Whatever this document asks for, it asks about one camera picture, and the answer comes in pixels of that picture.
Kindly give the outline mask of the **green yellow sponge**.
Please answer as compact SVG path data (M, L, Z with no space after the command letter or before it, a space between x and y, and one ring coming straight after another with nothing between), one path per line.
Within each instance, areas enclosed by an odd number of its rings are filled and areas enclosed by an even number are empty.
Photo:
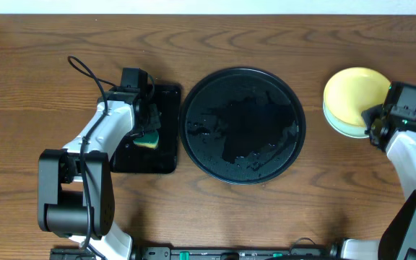
M136 138L133 143L138 147L156 149L160 140L158 131L145 133L142 137Z

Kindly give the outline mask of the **light green plate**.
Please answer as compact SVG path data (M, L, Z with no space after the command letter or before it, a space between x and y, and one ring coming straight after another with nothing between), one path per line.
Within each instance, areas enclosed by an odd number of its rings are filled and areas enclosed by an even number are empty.
M329 125L340 134L354 139L368 138L368 135L365 133L366 128L364 126L353 126L339 120L330 112L325 102L323 102L323 112Z

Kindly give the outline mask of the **yellow plate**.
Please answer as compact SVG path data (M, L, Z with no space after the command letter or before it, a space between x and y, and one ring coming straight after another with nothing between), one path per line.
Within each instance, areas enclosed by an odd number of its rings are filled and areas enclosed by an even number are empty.
M391 82L380 72L364 67L343 69L324 88L330 113L351 126L365 127L362 112L384 102Z

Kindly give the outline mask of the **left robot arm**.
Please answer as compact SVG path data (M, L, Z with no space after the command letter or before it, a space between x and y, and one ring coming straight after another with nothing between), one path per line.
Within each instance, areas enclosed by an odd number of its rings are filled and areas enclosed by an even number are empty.
M38 225L99 259L130 259L132 238L114 221L110 160L125 136L141 136L157 110L149 95L106 92L86 127L38 161Z

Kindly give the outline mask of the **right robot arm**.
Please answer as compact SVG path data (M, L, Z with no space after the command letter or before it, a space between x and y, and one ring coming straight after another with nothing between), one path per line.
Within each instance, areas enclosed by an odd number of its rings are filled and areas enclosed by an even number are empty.
M416 259L416 110L377 105L362 113L370 142L385 152L405 203L378 240L345 240L341 259Z

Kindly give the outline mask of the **black rectangular tray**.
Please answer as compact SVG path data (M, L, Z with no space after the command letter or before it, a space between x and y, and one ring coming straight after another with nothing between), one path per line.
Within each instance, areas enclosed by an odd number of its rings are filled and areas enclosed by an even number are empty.
M150 103L160 112L160 140L156 149L138 147L133 141L138 137L127 134L110 160L110 170L115 173L169 174L176 169L178 154L178 114L181 88L177 84L157 84Z

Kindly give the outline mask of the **black round tray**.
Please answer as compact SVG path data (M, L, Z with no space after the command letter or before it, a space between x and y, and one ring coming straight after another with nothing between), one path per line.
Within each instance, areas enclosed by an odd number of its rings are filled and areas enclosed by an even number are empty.
M278 76L252 67L213 72L181 106L179 133L191 160L213 178L264 183L286 171L306 138L297 95Z

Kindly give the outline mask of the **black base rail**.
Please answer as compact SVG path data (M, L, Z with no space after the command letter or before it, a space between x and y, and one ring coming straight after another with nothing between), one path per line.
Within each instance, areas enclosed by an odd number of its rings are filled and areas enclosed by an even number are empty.
M341 259L341 248L294 246L288 249L168 248L140 247L131 260L256 260L256 259Z

